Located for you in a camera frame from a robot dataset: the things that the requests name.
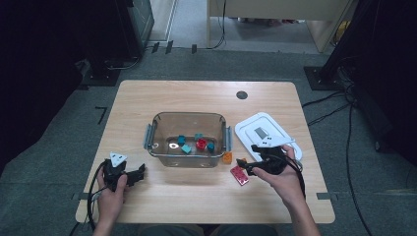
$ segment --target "small toy object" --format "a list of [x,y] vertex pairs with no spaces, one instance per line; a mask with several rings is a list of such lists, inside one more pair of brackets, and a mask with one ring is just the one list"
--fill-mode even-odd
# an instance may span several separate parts
[[233,167],[230,172],[232,173],[232,175],[236,178],[237,182],[239,182],[239,184],[241,186],[243,186],[244,184],[249,182],[249,178],[248,176],[245,175],[245,173],[243,172],[243,170],[239,167],[239,165],[236,165],[235,167]]
[[178,145],[182,146],[184,144],[185,144],[185,136],[182,136],[182,135],[178,136]]
[[203,137],[203,134],[197,133],[196,135],[194,135],[194,141],[197,141],[198,139],[201,139],[202,137]]
[[223,160],[223,163],[225,163],[225,164],[231,164],[232,159],[233,159],[232,152],[227,151],[227,152],[224,153],[222,160]]
[[199,150],[204,150],[206,148],[206,145],[208,144],[208,142],[204,139],[198,139],[196,141],[196,148]]
[[187,154],[189,154],[189,153],[191,152],[191,148],[190,148],[190,147],[188,147],[188,145],[183,145],[183,146],[181,147],[181,149],[182,149],[184,152],[186,152]]
[[208,151],[210,153],[213,153],[214,152],[214,144],[213,143],[208,144]]

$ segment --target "person's right hand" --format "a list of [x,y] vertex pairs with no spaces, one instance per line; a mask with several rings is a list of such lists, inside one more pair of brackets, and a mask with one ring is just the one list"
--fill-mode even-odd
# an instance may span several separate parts
[[[288,158],[294,160],[295,154],[292,147],[284,145],[282,149],[286,151]],[[287,165],[279,175],[271,175],[257,167],[254,167],[253,171],[259,178],[268,182],[276,190],[286,206],[299,203],[299,201],[305,202],[297,173],[290,166]]]

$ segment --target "gray carpet floor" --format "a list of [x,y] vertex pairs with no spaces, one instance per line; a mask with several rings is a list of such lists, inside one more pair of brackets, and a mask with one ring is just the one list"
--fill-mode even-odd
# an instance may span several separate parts
[[[322,66],[326,55],[163,48],[122,71],[124,80],[286,81],[295,84],[301,103],[330,91],[312,91],[304,66]],[[76,90],[39,142],[7,166],[0,179],[0,235],[68,235],[78,201],[105,128],[118,85]],[[304,108],[307,122],[346,103],[335,97]],[[348,185],[346,141],[349,111],[344,109],[310,127],[331,196],[335,222],[321,224],[323,235],[366,235]],[[396,153],[378,153],[362,112],[352,112],[349,167],[357,203],[373,235],[417,235],[417,169]],[[138,225],[118,224],[113,235],[137,235]],[[281,235],[293,235],[291,225]],[[85,226],[76,235],[90,235]]]

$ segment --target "white tray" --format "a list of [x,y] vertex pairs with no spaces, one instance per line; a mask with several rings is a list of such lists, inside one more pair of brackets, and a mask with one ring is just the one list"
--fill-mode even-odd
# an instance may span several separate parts
[[[259,129],[261,133],[265,135],[262,137],[259,134]],[[281,126],[276,123],[272,117],[270,117],[265,112],[260,112],[255,114],[252,117],[238,123],[235,126],[235,133],[239,137],[242,144],[251,154],[251,156],[256,161],[262,161],[260,155],[252,151],[251,145],[258,145],[264,141],[267,137],[279,137],[278,145],[289,145],[294,148],[295,158],[300,160],[303,152],[295,143],[295,140],[291,138]]]

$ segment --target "wrist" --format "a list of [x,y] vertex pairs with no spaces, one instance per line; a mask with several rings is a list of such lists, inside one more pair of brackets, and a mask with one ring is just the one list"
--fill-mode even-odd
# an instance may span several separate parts
[[97,225],[95,226],[93,235],[110,235],[114,224],[115,224],[114,220],[101,218],[98,221]]

